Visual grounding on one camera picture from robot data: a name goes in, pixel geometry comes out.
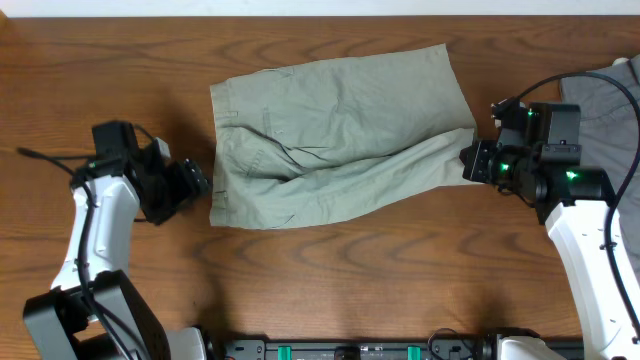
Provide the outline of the khaki green shorts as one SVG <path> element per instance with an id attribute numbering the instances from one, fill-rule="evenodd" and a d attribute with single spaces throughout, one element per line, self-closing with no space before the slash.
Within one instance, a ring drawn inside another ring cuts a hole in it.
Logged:
<path id="1" fill-rule="evenodd" d="M 210 93 L 214 226 L 333 224 L 464 182 L 476 123 L 444 45 L 265 69 Z"/>

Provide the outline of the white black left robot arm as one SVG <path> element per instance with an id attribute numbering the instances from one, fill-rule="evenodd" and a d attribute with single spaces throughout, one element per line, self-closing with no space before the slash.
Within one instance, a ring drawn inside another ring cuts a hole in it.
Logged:
<path id="1" fill-rule="evenodd" d="M 200 167 L 171 158 L 158 137 L 140 146 L 139 126 L 93 127 L 94 154 L 71 171 L 73 230 L 48 292 L 30 298 L 23 321 L 44 359 L 206 359 L 197 327 L 167 331 L 128 277 L 132 227 L 159 226 L 206 195 Z"/>

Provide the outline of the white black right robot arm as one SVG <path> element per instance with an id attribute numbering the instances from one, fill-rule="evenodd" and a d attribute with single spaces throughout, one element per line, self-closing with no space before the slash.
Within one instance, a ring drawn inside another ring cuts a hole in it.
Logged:
<path id="1" fill-rule="evenodd" d="M 535 209 L 566 271 L 585 358 L 638 358 L 631 317 L 639 286 L 609 177 L 581 163 L 579 107 L 509 98 L 493 105 L 492 116 L 499 136 L 461 151 L 464 179 L 517 195 Z"/>

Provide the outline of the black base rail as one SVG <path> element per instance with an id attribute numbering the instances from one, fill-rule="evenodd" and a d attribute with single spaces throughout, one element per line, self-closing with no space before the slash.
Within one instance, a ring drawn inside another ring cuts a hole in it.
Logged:
<path id="1" fill-rule="evenodd" d="M 529 330 L 509 329 L 505 333 L 465 336 L 452 329 L 439 329 L 428 339 L 403 342 L 345 340 L 275 341 L 253 337 L 217 342 L 196 328 L 166 333 L 173 359 L 228 360 L 427 360 L 500 359 L 498 342 L 506 335 L 526 335 L 526 349 L 513 359 L 570 359 L 585 357 L 583 343 L 575 339 L 543 340 Z"/>

